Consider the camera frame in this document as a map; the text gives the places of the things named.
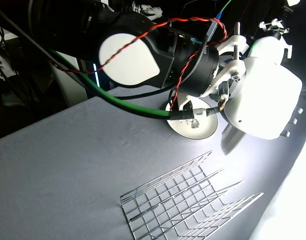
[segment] gray table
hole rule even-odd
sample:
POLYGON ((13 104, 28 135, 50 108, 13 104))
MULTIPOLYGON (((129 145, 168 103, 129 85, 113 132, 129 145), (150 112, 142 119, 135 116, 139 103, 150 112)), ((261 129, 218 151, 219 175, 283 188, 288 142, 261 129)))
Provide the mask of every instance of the gray table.
MULTIPOLYGON (((115 95, 138 90, 115 89, 115 95)), ((168 93, 135 100, 158 108, 168 93)), ((292 167, 306 138, 305 112, 289 139, 246 136, 228 156, 225 121, 205 140, 175 134, 147 119, 92 98, 0 139, 0 240, 131 240, 120 195, 213 149, 206 164, 225 167, 242 198, 264 192, 211 239, 246 240, 292 167)))

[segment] metal wire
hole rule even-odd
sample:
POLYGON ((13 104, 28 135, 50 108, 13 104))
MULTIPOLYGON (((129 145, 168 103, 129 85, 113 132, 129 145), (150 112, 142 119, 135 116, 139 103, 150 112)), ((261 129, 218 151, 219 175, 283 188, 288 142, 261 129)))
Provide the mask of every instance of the metal wire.
POLYGON ((221 197, 244 181, 215 190, 201 168, 211 152, 193 159, 121 196, 135 240, 207 239, 262 193, 225 204, 221 197))

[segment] green wire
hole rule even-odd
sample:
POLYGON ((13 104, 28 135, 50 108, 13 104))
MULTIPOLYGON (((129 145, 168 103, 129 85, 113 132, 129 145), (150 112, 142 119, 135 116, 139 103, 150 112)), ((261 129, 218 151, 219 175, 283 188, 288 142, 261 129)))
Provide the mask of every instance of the green wire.
MULTIPOLYGON (((58 57, 60 57, 66 64, 70 65, 72 67, 72 69, 78 70, 73 65, 71 65, 64 57, 62 57, 58 52, 56 52, 54 50, 50 50, 50 51, 53 52, 54 54, 56 54, 58 57)), ((115 96, 112 96, 111 94, 107 93, 101 87, 98 87, 96 85, 96 83, 94 81, 92 81, 87 74, 80 73, 80 76, 82 78, 84 78, 89 84, 91 84, 92 87, 97 92, 99 92, 101 95, 104 95, 105 97, 107 97, 108 99, 110 99, 111 101, 113 101, 113 102, 115 102, 119 105, 122 105, 126 108, 129 108, 129 109, 132 109, 132 110, 135 110, 135 111, 138 111, 138 112, 147 113, 147 114, 153 114, 153 115, 158 115, 158 116, 163 116, 163 117, 169 117, 170 116, 169 111, 160 110, 160 109, 153 109, 153 108, 149 108, 149 107, 145 107, 145 106, 139 106, 139 105, 135 105, 133 103, 127 102, 127 101, 120 100, 120 99, 116 98, 115 96)))
POLYGON ((228 2, 227 2, 227 3, 224 5, 224 7, 222 8, 221 12, 224 11, 224 9, 230 4, 231 1, 232 1, 232 0, 228 0, 228 2))

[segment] metal rack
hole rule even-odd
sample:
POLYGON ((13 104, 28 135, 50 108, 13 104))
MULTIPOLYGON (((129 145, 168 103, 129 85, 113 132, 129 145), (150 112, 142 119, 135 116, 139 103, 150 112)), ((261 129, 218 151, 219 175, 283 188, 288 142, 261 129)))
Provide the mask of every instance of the metal rack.
POLYGON ((204 240, 259 199, 263 193, 225 204, 221 197, 240 181, 215 190, 201 168, 212 152, 195 158, 120 197, 135 240, 204 240))

